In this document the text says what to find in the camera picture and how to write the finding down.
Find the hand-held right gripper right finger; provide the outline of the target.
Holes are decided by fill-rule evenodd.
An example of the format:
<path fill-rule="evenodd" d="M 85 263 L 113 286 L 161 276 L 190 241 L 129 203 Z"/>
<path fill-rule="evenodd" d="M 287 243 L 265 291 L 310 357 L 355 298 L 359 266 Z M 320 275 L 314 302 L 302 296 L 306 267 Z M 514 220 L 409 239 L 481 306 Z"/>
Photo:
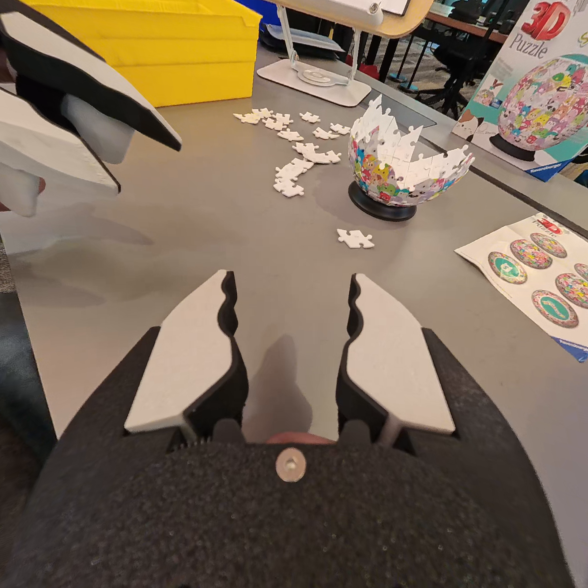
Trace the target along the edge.
<path fill-rule="evenodd" d="M 455 433 L 419 321 L 363 273 L 351 276 L 348 305 L 348 340 L 336 380 L 339 433 L 361 421 L 371 443 L 386 446 L 405 429 Z"/>

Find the white curved jigsaw piece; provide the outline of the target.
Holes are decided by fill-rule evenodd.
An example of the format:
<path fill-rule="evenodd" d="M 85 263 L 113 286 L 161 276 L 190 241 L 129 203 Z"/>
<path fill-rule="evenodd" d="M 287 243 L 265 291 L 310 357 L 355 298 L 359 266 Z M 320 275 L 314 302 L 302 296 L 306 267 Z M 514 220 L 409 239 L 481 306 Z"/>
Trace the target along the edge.
<path fill-rule="evenodd" d="M 349 249 L 371 249 L 375 247 L 372 242 L 372 235 L 364 235 L 360 230 L 336 229 L 336 232 L 338 242 L 344 243 Z"/>

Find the black office chair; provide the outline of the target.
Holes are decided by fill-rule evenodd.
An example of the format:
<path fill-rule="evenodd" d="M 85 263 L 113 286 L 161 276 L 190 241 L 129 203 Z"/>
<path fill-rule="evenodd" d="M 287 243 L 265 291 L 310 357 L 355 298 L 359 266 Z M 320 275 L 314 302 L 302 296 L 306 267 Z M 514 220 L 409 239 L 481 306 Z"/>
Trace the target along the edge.
<path fill-rule="evenodd" d="M 441 88 L 421 89 L 416 99 L 430 107 L 441 103 L 441 113 L 458 120 L 469 102 L 461 93 L 462 87 L 473 84 L 486 74 L 502 44 L 476 35 L 460 40 L 455 35 L 426 31 L 422 26 L 417 28 L 415 35 L 436 45 L 432 53 L 449 74 Z"/>

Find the white round object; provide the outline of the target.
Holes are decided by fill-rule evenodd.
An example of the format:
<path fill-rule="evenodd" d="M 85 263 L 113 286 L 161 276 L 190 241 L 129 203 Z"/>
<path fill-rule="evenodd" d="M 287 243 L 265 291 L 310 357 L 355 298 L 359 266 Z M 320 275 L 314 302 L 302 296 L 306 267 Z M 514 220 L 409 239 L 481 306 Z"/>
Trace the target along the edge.
<path fill-rule="evenodd" d="M 322 70 L 320 68 L 299 68 L 297 70 L 297 75 L 298 78 L 302 80 L 305 84 L 309 84 L 316 87 L 327 88 L 336 85 L 348 86 L 350 82 L 348 77 L 327 70 Z"/>

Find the black round ball stand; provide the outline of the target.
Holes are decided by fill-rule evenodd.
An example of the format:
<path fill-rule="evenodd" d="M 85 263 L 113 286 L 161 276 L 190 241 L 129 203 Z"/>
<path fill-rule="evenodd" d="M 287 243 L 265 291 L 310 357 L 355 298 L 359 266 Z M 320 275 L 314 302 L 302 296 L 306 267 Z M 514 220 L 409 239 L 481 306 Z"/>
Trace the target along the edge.
<path fill-rule="evenodd" d="M 369 197 L 356 182 L 351 182 L 348 194 L 353 204 L 371 217 L 386 222 L 404 222 L 413 218 L 417 206 L 386 205 Z"/>

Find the scattered pile of puzzle pieces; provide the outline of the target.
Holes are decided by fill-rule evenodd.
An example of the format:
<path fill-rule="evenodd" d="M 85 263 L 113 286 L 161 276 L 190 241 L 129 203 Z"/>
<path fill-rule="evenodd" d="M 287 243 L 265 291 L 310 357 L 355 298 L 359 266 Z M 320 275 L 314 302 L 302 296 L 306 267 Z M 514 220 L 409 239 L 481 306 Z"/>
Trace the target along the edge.
<path fill-rule="evenodd" d="M 295 120 L 288 113 L 274 112 L 268 108 L 253 108 L 250 112 L 233 116 L 241 123 L 249 125 L 262 124 L 287 141 L 296 157 L 283 166 L 275 167 L 273 188 L 287 198 L 304 195 L 304 188 L 299 185 L 299 177 L 317 165 L 334 165 L 342 159 L 342 153 L 332 149 L 325 151 L 319 143 L 305 142 L 303 136 L 291 125 Z"/>

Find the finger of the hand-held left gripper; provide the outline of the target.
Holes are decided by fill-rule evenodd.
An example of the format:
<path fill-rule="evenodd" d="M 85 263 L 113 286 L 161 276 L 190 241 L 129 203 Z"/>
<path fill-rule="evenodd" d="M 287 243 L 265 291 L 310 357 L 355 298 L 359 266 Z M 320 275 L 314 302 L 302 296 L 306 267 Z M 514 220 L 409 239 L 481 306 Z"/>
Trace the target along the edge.
<path fill-rule="evenodd" d="M 1 204 L 22 217 L 33 217 L 45 187 L 100 198 L 121 191 L 84 141 L 1 88 Z"/>
<path fill-rule="evenodd" d="M 102 161 L 120 164 L 134 133 L 174 151 L 178 133 L 106 62 L 27 18 L 1 14 L 1 43 L 17 93 L 80 138 Z"/>

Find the printed cardboard puzzle box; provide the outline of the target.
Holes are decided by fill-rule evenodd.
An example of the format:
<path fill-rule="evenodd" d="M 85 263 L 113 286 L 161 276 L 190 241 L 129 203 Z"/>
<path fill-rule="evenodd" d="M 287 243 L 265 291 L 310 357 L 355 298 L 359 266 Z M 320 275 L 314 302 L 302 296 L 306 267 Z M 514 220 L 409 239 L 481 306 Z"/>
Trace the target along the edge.
<path fill-rule="evenodd" d="M 549 181 L 587 146 L 587 1 L 529 1 L 452 133 Z"/>

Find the black rounded table panel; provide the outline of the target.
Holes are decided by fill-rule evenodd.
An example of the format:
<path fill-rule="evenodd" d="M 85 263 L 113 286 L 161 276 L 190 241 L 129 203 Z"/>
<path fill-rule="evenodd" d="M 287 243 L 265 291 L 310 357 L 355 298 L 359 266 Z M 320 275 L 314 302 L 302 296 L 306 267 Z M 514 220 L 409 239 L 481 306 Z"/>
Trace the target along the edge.
<path fill-rule="evenodd" d="M 382 92 L 379 89 L 373 88 L 364 100 L 365 104 L 369 105 L 371 101 L 377 99 L 380 95 L 382 96 L 380 101 L 382 112 L 394 116 L 397 125 L 401 129 L 408 130 L 409 127 L 418 128 L 420 126 L 430 128 L 437 125 L 435 120 L 415 110 L 413 104 L 415 102 L 414 99 L 409 98 L 410 103 L 407 102 L 406 104 L 399 100 L 399 96 L 403 96 L 403 94 L 395 88 L 390 89 L 389 92 Z"/>

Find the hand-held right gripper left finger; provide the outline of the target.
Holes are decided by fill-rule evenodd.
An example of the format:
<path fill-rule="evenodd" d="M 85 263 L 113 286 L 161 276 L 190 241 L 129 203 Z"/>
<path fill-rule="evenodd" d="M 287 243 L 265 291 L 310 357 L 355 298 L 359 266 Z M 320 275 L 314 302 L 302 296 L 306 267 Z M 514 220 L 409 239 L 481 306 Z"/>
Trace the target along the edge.
<path fill-rule="evenodd" d="M 242 436 L 249 392 L 235 333 L 234 272 L 218 270 L 161 323 L 124 427 L 128 433 L 178 428 L 188 442 L 215 430 Z"/>

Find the wooden document stand board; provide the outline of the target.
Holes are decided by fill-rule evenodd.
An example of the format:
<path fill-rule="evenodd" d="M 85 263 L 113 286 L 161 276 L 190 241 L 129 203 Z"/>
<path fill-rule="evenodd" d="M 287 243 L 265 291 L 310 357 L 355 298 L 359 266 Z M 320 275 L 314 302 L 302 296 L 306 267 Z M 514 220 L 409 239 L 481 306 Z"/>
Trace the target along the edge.
<path fill-rule="evenodd" d="M 283 6 L 357 31 L 388 38 L 412 32 L 430 11 L 433 1 L 410 1 L 405 16 L 382 11 L 379 1 L 274 1 Z"/>

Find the white printed instruction leaflet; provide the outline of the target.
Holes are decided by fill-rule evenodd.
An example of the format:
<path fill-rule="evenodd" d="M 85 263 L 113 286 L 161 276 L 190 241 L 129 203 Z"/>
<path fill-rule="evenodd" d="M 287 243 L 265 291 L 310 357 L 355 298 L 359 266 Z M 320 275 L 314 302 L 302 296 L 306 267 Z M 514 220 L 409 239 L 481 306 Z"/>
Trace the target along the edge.
<path fill-rule="evenodd" d="M 578 362 L 587 362 L 587 240 L 543 213 L 455 253 Z"/>

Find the brown wooden desk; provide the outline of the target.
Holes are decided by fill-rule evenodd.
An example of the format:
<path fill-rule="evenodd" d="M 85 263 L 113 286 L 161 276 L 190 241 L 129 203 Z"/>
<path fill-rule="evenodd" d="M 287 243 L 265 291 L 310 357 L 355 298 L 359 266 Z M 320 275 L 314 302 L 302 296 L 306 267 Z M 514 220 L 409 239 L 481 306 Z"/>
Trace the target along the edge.
<path fill-rule="evenodd" d="M 492 42 L 499 43 L 503 45 L 507 38 L 508 34 L 500 33 L 494 27 L 489 26 L 480 26 L 476 24 L 469 24 L 463 21 L 459 21 L 452 17 L 446 17 L 435 12 L 429 11 L 425 15 L 425 19 L 432 21 L 436 24 L 440 24 L 443 26 L 447 26 L 449 28 L 455 29 L 457 31 L 461 31 L 467 33 L 469 35 L 474 35 L 478 38 L 483 38 L 485 40 L 491 40 Z"/>

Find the half-built colourful puzzle ball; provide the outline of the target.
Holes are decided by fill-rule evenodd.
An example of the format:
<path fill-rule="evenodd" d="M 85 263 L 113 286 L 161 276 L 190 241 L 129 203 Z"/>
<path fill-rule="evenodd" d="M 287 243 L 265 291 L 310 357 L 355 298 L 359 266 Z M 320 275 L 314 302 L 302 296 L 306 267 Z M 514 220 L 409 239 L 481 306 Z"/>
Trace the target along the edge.
<path fill-rule="evenodd" d="M 368 103 L 349 134 L 349 164 L 354 187 L 368 203 L 409 209 L 449 190 L 469 171 L 475 158 L 465 144 L 430 157 L 413 154 L 423 126 L 409 126 L 402 134 L 391 109 L 383 110 L 383 96 Z"/>

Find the yellow plastic bin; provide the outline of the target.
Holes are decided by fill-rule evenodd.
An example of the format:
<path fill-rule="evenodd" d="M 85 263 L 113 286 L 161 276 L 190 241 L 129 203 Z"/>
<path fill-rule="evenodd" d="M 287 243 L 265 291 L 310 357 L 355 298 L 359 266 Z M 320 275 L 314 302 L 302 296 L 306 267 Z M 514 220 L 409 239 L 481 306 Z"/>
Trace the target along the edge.
<path fill-rule="evenodd" d="M 154 106 L 252 95 L 261 16 L 236 1 L 25 1 Z"/>

